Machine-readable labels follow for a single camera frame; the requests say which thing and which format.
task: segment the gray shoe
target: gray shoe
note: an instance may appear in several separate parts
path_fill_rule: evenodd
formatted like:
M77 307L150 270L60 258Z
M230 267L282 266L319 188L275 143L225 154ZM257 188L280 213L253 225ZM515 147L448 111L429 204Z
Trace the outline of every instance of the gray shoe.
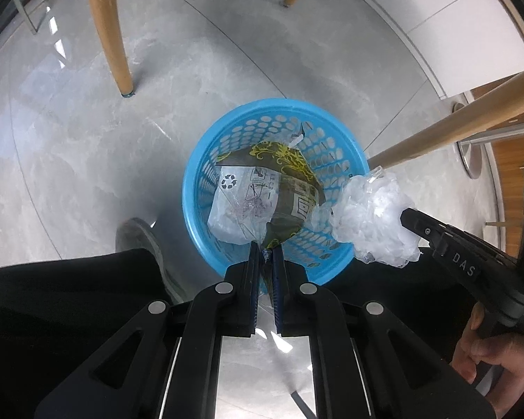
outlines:
M123 222L117 229L115 237L116 252L130 249L146 249L153 254L161 271L165 290L173 300L173 304L184 302L184 291L180 285L167 273L163 265L163 255L151 227L142 219L133 217Z

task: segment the gray marble floor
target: gray marble floor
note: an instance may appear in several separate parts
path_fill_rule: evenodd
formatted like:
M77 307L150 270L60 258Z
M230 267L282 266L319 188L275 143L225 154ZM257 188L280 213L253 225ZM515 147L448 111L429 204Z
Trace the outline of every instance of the gray marble floor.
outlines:
M14 20L0 39L0 266L110 253L117 225L138 216L158 221L179 259L166 267L193 294L217 276L188 238L180 188L217 118L264 97L303 99L370 156L449 114L363 0L279 1L118 0L131 99L110 76L87 0L32 2L39 33ZM393 170L424 212L478 236L496 220L489 169L468 179L452 147ZM219 417L301 417L291 387L314 403L306 340L280 353L271 323L260 326L266 339L224 343Z

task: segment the crumpled plastic bag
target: crumpled plastic bag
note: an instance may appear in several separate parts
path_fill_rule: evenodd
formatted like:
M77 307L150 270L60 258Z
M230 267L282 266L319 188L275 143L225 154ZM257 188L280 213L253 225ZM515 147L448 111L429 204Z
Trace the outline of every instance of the crumpled plastic bag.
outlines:
M220 241L256 241L272 249L297 234L314 206L326 200L302 153L283 143L259 142L216 161L221 170L208 228Z
M230 244L262 243L278 203L280 174L257 167L224 166L208 227Z
M402 211L414 208L400 190L394 173L377 167L367 176L353 176L332 206L332 236L353 244L355 258L404 267L420 256L420 237L404 228Z

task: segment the blue plastic basket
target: blue plastic basket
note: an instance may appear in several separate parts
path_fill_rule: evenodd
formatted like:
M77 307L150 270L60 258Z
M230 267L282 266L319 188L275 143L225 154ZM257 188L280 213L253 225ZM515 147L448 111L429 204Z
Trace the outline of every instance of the blue plastic basket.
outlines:
M264 99L227 113L198 142L183 182L183 212L190 237L204 260L222 276L228 266L248 259L249 244L218 241L208 229L218 180L216 157L274 139L280 131L292 131L300 123L305 138L296 148L323 184L326 201L336 202L348 177L369 172L363 150L348 128L315 105L293 99ZM318 285L339 274L353 258L352 245L336 242L330 233L330 226L318 233L302 228L283 243L285 259L303 265L308 279Z

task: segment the recycling symbol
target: recycling symbol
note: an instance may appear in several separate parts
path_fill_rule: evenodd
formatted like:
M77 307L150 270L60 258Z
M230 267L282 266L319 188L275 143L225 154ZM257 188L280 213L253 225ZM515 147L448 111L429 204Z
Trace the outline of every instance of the recycling symbol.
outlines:
M233 186L237 185L237 180L235 179L235 175L225 175L225 178L221 180L221 188L222 189L232 189Z

